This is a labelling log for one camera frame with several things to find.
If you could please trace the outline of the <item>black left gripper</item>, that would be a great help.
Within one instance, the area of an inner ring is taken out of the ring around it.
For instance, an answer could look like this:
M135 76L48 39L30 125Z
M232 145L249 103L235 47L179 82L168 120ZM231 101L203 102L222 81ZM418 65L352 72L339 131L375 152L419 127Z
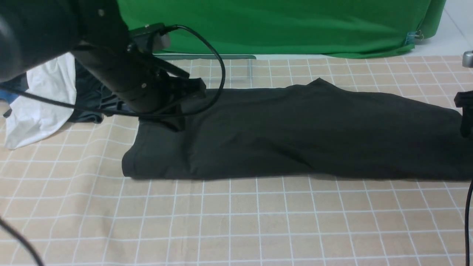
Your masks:
M134 113L171 115L157 123L172 132L185 130L181 104L194 97L205 98L202 79L170 77L160 69L163 60L148 54L91 47L73 50L72 55Z

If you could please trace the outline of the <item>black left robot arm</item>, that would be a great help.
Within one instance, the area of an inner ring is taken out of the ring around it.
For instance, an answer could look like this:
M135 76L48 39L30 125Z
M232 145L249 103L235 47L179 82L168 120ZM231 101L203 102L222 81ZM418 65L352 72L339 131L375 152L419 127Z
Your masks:
M111 91L100 113L182 131L181 104L205 98L206 86L152 54L167 47L172 29L157 23L130 30L116 0L2 0L1 81L70 53Z

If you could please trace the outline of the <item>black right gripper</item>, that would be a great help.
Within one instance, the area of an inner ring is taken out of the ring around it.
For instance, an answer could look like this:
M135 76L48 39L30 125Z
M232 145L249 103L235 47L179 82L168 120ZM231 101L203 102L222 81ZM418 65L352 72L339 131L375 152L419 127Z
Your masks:
M454 104L462 109L460 133L463 138L471 139L473 130L473 91L458 92Z

